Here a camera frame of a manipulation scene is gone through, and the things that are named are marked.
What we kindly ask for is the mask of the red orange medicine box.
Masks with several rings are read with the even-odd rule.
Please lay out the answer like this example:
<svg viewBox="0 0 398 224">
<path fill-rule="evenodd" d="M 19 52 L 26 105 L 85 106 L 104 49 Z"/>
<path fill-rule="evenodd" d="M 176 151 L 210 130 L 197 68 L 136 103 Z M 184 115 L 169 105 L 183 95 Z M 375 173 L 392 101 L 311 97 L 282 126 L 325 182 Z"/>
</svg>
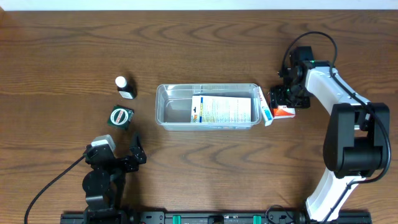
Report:
<svg viewBox="0 0 398 224">
<path fill-rule="evenodd" d="M 296 113 L 294 108 L 279 105 L 276 108 L 271 108 L 271 113 L 274 119 L 294 118 Z"/>
</svg>

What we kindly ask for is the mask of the white Panadol box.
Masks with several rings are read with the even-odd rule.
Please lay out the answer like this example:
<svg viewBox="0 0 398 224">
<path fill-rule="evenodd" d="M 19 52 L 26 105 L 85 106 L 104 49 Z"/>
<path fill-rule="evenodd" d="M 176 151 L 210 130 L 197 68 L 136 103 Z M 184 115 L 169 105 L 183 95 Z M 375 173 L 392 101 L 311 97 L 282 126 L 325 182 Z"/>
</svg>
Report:
<svg viewBox="0 0 398 224">
<path fill-rule="evenodd" d="M 274 120 L 274 117 L 271 113 L 269 105 L 266 101 L 266 97 L 264 96 L 262 88 L 260 86 L 257 88 L 257 91 L 260 99 L 260 109 L 262 118 L 264 120 L 264 126 L 270 126 Z"/>
</svg>

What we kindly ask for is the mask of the dark bottle white cap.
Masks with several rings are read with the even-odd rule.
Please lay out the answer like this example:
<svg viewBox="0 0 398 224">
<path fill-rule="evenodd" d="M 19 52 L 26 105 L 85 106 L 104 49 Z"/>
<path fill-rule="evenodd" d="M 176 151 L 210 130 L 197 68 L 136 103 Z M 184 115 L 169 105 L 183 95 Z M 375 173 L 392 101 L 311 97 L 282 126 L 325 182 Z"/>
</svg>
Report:
<svg viewBox="0 0 398 224">
<path fill-rule="evenodd" d="M 128 84 L 128 81 L 126 78 L 124 78 L 123 76 L 118 76 L 115 79 L 115 84 L 117 86 L 118 92 L 119 94 L 128 100 L 133 100 L 136 98 L 137 93 L 135 91 L 135 89 Z"/>
</svg>

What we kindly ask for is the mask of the clear plastic container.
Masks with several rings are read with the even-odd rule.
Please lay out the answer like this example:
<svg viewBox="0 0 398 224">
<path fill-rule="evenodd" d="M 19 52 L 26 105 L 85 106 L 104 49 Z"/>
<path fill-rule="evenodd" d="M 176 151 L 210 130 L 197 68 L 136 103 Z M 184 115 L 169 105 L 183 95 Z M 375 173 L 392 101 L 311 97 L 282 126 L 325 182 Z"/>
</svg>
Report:
<svg viewBox="0 0 398 224">
<path fill-rule="evenodd" d="M 155 98 L 155 121 L 168 131 L 251 129 L 261 121 L 260 99 L 254 83 L 161 84 Z M 192 123 L 192 96 L 226 96 L 251 99 L 249 123 Z"/>
</svg>

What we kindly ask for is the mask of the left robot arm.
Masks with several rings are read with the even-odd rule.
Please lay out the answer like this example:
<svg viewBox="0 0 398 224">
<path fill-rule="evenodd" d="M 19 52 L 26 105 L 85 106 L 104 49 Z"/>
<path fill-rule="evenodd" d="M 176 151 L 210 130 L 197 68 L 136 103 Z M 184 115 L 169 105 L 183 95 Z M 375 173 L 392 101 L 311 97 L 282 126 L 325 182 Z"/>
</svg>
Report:
<svg viewBox="0 0 398 224">
<path fill-rule="evenodd" d="M 87 145 L 83 157 L 93 169 L 83 179 L 87 208 L 83 212 L 83 223 L 137 223 L 137 215 L 121 207 L 126 184 L 126 174 L 137 172 L 145 164 L 147 156 L 139 133 L 132 136 L 130 154 L 117 158 L 116 145 L 110 135 L 98 136 Z"/>
</svg>

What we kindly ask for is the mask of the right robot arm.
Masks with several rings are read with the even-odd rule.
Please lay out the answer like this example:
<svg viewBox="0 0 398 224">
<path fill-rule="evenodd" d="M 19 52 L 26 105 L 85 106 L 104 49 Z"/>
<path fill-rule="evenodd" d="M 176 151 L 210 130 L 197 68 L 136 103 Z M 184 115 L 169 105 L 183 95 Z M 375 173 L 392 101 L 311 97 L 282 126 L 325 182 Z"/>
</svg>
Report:
<svg viewBox="0 0 398 224">
<path fill-rule="evenodd" d="M 340 210 L 352 191 L 380 180 L 391 164 L 389 108 L 357 94 L 339 75 L 333 62 L 315 60 L 311 47 L 288 49 L 281 85 L 271 88 L 271 108 L 309 108 L 314 96 L 330 115 L 323 143 L 325 171 L 304 210 L 292 223 L 363 223 L 367 213 L 345 215 Z"/>
</svg>

